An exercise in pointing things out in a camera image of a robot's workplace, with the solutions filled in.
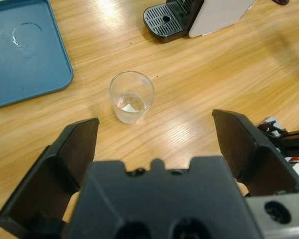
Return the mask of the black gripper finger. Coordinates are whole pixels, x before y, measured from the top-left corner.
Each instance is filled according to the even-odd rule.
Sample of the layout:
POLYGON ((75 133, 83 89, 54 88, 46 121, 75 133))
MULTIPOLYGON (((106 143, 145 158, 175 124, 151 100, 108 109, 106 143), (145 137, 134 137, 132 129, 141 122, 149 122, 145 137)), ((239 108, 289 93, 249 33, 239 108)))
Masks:
POLYGON ((0 227, 19 239, 60 239, 63 216, 94 159, 98 118, 67 125, 0 210, 0 227))
POLYGON ((299 130, 288 132, 274 121, 258 126, 243 114, 214 109, 218 143, 234 178, 251 196, 299 193, 299 175, 286 161, 299 157, 299 130))

